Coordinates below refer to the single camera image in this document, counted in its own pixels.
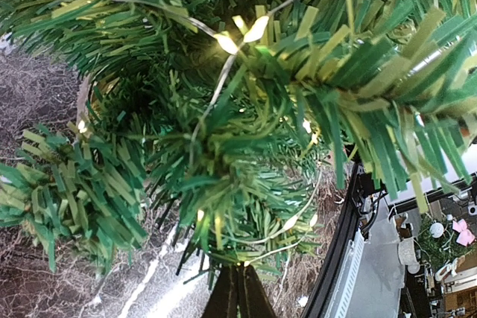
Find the small green christmas tree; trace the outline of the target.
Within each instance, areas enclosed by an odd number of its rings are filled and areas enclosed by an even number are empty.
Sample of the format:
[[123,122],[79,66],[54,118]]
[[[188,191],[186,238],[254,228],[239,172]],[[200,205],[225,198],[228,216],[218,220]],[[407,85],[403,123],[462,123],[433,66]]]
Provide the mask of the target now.
[[68,133],[26,130],[1,225],[108,269],[146,192],[214,264],[311,252],[320,149],[391,199],[444,191],[476,137],[476,0],[1,0],[1,32],[92,85]]

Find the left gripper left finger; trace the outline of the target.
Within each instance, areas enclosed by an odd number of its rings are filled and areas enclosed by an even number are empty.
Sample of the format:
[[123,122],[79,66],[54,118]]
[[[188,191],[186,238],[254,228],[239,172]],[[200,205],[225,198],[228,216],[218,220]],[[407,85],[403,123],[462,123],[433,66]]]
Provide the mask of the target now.
[[206,304],[202,318],[236,318],[239,302],[237,265],[221,268],[218,280]]

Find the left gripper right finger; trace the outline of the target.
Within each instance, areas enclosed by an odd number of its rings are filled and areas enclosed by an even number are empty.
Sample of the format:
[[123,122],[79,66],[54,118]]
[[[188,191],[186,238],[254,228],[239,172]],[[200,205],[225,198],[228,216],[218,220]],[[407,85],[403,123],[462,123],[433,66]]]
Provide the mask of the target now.
[[238,268],[238,309],[244,318],[276,318],[253,266]]

